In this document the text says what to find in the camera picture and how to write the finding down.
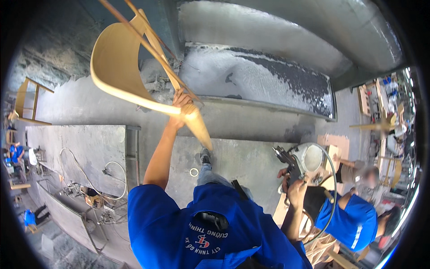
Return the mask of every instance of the sneaker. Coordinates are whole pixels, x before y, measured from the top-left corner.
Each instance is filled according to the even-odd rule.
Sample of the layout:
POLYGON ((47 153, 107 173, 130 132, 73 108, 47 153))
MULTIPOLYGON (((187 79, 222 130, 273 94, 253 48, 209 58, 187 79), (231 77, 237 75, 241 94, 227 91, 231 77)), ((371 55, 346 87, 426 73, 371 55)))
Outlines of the sneaker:
POLYGON ((203 148, 202 151, 200 151, 200 161, 202 165, 211 164, 211 153, 207 148, 203 148))

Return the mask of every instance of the blue work shirt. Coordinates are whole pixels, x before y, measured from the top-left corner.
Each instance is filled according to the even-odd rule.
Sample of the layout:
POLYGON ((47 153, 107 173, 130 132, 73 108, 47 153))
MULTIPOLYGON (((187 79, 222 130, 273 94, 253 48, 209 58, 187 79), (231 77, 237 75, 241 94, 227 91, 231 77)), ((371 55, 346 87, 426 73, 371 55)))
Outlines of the blue work shirt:
MULTIPOLYGON (((353 194, 348 201, 345 210, 339 207, 338 200, 342 196, 337 195, 335 212, 326 229, 352 251, 364 249, 376 238, 378 230, 378 215, 373 205, 359 196, 353 194)), ((332 206, 327 198, 315 220, 315 227, 322 229, 327 224, 332 211, 332 206)))
POLYGON ((28 226, 29 224, 36 225, 36 217, 34 216, 34 213, 31 212, 30 209, 27 209, 24 212, 24 225, 28 226))
POLYGON ((14 145, 10 146, 10 158, 14 163, 18 163, 18 157, 21 155, 24 148, 22 146, 15 147, 14 145))
POLYGON ((142 185, 128 203, 131 246, 143 268, 236 268, 250 256, 267 267, 312 268, 303 244, 291 244, 271 215, 231 187, 197 186, 194 201, 179 209, 161 187, 142 185), (225 216, 228 228, 194 217, 201 211, 225 216))

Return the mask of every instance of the chair frame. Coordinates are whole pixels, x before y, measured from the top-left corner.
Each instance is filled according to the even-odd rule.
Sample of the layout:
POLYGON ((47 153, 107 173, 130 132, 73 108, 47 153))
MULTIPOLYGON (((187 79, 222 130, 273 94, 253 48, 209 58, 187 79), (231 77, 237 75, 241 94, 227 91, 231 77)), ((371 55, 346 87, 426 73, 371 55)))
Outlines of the chair frame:
POLYGON ((42 125, 51 125, 51 123, 49 122, 45 122, 45 121, 38 121, 36 120, 36 109, 37 109, 37 101, 39 99, 39 89, 42 88, 47 92, 50 93, 54 93, 54 91, 46 88, 45 86, 43 86, 40 83, 37 83, 36 81, 25 77, 25 80, 23 82, 23 84, 19 87, 18 92, 16 93, 16 100, 15 100, 15 116, 17 116, 18 120, 20 121, 26 121, 26 122, 32 122, 32 123, 36 123, 36 124, 42 124, 42 125), (36 85, 36 91, 34 92, 34 102, 33 102, 33 107, 32 108, 25 108, 24 107, 24 103, 25 103, 25 95, 26 93, 28 93, 27 88, 28 88, 28 83, 32 82, 36 85), (24 118, 24 110, 32 110, 32 116, 31 119, 28 118, 24 118))

